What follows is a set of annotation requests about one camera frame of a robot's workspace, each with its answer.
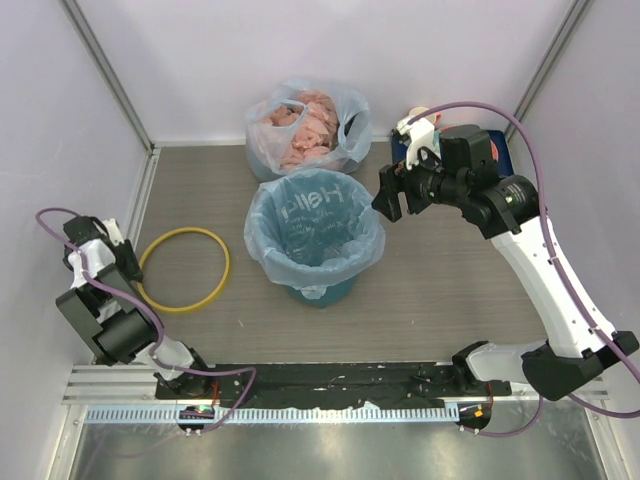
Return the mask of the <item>light blue plastic bag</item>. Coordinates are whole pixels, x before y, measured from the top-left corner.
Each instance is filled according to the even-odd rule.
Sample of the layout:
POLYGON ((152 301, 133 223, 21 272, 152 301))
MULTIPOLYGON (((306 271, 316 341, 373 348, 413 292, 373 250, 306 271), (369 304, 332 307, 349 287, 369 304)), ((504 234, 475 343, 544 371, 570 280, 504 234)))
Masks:
POLYGON ((381 259, 386 234, 372 200, 360 182, 330 170, 262 183, 245 220, 247 251, 272 283, 319 298, 381 259))

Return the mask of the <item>teal trash bin yellow rim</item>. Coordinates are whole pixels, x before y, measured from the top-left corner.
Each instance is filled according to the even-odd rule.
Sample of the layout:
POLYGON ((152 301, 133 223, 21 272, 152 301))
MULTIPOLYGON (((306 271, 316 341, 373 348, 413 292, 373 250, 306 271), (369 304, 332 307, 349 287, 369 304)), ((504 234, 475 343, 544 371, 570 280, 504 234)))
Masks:
POLYGON ((357 279, 358 276, 355 275, 339 284, 327 287, 325 293, 319 298, 307 298, 300 290, 296 290, 289 286, 286 286, 285 290, 292 298, 302 302, 303 304, 324 309, 346 298, 353 290, 357 279))

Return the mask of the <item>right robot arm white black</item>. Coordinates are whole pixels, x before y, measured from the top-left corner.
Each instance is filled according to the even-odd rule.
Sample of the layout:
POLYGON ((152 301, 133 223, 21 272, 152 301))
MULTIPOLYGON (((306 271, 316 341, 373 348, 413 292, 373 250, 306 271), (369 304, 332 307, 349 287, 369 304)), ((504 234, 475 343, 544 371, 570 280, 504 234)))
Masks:
POLYGON ((500 173, 487 131, 461 125, 436 132, 421 120, 399 123, 391 144, 393 162, 379 172, 373 208, 392 222, 402 216, 401 197, 410 214, 432 204, 458 209, 513 269, 547 335, 541 343, 480 341, 461 350, 451 371, 457 391, 472 395, 493 380, 523 382, 556 401, 638 350, 635 334, 598 311, 572 268, 555 267, 564 254, 539 212, 536 188, 524 176, 500 173))

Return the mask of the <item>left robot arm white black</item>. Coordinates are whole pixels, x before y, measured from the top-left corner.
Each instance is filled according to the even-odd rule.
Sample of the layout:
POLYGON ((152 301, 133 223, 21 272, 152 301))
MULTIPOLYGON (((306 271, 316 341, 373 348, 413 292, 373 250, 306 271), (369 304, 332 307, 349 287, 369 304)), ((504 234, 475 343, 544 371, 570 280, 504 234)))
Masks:
POLYGON ((131 242, 118 223, 77 216, 63 225, 71 243, 63 263, 73 283, 56 306, 89 347, 99 364, 141 363, 154 370, 158 385, 180 398, 200 399, 213 392, 213 375, 194 349, 159 338, 156 326, 138 306, 90 284, 83 273, 111 288, 139 298, 134 286, 143 280, 131 242), (88 268, 82 268, 81 257, 88 268))

